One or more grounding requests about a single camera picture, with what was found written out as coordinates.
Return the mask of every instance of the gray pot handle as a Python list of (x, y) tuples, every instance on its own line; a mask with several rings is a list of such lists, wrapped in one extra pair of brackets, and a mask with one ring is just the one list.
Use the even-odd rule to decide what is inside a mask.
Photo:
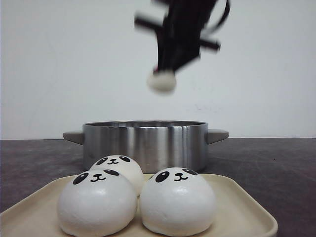
[(64, 132), (64, 139), (83, 145), (84, 136), (82, 131)]
[(209, 129), (207, 133), (207, 143), (212, 144), (228, 138), (228, 131), (221, 129)]

